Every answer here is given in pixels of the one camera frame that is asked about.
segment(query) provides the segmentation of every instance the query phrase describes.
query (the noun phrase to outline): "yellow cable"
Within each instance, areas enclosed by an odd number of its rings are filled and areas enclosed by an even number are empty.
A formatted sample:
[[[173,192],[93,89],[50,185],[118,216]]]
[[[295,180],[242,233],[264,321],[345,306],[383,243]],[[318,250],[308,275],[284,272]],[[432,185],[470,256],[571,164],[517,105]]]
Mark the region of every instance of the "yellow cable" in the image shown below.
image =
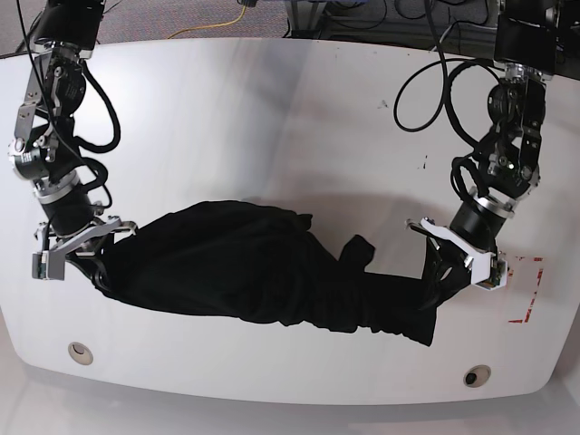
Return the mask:
[[[179,30],[178,32],[170,35],[167,37],[167,39],[171,39],[174,38],[175,36],[177,36],[178,34],[184,34],[185,32],[191,32],[193,30],[201,30],[201,29],[213,29],[215,27],[225,27],[227,25],[231,25],[231,24],[235,24],[237,23],[239,20],[241,20],[244,17],[244,14],[246,13],[246,7],[242,7],[242,13],[239,15],[238,18],[236,18],[234,21],[229,21],[227,23],[219,23],[219,24],[207,24],[207,25],[198,25],[197,27],[190,27],[188,29],[183,29],[183,30]]]

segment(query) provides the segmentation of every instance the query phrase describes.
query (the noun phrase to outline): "black cloth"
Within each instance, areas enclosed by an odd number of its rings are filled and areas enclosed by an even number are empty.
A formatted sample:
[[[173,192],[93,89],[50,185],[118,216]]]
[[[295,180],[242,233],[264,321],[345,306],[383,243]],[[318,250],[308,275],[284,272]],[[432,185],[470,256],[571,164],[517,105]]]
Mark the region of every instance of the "black cloth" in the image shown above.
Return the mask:
[[[374,247],[360,236],[336,260],[308,231],[311,219],[237,201],[168,214],[103,252],[110,289],[102,292],[167,313],[340,333],[368,327],[429,346],[436,308],[419,310],[426,284],[364,272]]]

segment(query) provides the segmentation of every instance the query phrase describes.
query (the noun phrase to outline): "white table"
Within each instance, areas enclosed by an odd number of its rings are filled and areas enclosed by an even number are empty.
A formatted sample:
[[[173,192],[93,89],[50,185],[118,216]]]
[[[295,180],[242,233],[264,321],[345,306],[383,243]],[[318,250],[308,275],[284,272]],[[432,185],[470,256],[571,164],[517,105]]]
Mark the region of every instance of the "white table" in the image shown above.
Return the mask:
[[[141,226],[201,200],[251,199],[314,213],[314,233],[335,255],[354,234],[377,247],[370,270],[418,276],[423,237],[406,218],[448,224],[459,207],[451,159],[469,150],[444,116],[404,133],[392,103],[434,54],[372,45],[288,40],[179,40],[99,47],[93,74],[119,113],[122,142],[101,160],[111,211]],[[0,141],[9,143],[30,72],[22,56],[0,61]],[[473,135],[490,124],[486,72],[454,86]],[[440,72],[412,85],[402,120],[418,125],[439,98]],[[470,287],[439,310],[431,348],[385,333],[330,333],[310,324],[154,313],[104,298],[73,267],[64,282],[34,281],[32,233],[44,219],[30,186],[0,165],[4,213],[0,306],[26,362],[104,382],[166,392],[327,404],[463,401],[534,392],[550,377],[580,302],[580,83],[548,87],[542,184],[507,222],[498,243],[522,261],[510,287]],[[106,110],[89,92],[77,131],[110,139]],[[526,317],[537,291],[528,322]],[[94,363],[67,347],[86,344]],[[463,376],[491,367],[489,382]]]

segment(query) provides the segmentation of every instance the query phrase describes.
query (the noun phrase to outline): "black fabric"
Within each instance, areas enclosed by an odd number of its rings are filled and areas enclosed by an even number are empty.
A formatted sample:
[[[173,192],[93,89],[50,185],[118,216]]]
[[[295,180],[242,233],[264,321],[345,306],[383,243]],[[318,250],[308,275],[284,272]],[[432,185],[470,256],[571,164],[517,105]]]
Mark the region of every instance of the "black fabric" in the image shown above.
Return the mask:
[[[108,248],[107,297],[175,314],[255,324],[308,322],[430,345],[436,307],[420,279],[364,272],[374,247],[355,236],[336,260],[308,230],[311,215],[236,201],[171,213]]]

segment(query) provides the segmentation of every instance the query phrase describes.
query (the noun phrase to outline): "round grommet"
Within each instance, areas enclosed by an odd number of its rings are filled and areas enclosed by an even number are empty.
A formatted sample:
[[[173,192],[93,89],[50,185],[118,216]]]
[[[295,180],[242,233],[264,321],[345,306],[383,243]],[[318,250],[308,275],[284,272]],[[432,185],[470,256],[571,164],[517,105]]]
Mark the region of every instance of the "round grommet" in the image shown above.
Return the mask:
[[[484,385],[491,376],[491,369],[487,365],[478,365],[469,370],[463,377],[466,387],[478,388]]]
[[[92,353],[87,346],[81,343],[69,344],[69,355],[80,365],[92,364]]]

